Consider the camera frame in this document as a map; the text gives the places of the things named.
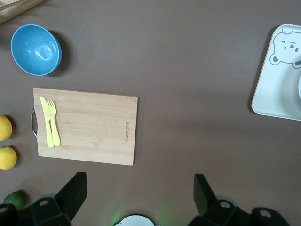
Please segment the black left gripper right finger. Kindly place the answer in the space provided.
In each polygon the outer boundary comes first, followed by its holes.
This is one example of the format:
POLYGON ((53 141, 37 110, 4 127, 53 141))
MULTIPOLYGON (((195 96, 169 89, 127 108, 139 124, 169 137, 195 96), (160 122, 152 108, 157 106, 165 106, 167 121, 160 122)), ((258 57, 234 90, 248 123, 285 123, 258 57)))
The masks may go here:
POLYGON ((287 226, 277 211, 256 207, 247 213, 231 201, 217 198, 203 174, 195 174, 193 198, 198 210, 190 226, 287 226))

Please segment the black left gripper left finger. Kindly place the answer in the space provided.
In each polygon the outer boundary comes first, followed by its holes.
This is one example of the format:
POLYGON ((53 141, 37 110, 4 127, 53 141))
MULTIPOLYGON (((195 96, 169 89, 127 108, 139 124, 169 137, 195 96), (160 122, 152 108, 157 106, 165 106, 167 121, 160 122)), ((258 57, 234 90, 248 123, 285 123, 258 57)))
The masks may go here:
POLYGON ((70 226, 87 197, 87 174, 78 172, 54 196, 44 197, 23 210, 0 205, 2 226, 70 226))

